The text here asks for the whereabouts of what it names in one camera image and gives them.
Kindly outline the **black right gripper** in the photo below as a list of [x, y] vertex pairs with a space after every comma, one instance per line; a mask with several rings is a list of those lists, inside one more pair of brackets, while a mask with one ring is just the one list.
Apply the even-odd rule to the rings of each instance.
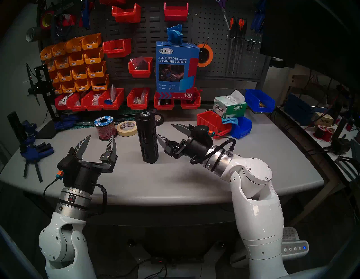
[[188, 156], [193, 163], [204, 163], [214, 155], [214, 144], [212, 136], [195, 136], [195, 126], [184, 124], [171, 124], [173, 128], [185, 134], [188, 139], [180, 143], [170, 141], [168, 138], [156, 134], [157, 140], [164, 152], [170, 157], [179, 159], [183, 155]]

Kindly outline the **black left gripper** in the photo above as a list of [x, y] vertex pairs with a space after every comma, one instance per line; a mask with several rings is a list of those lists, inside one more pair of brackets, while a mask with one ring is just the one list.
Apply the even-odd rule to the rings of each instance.
[[91, 135], [82, 139], [75, 147], [71, 147], [67, 158], [81, 160], [74, 168], [64, 170], [64, 186], [75, 188], [93, 195], [97, 180], [102, 173], [111, 173], [117, 161], [116, 142], [112, 135], [105, 152], [100, 156], [101, 163], [82, 161]]

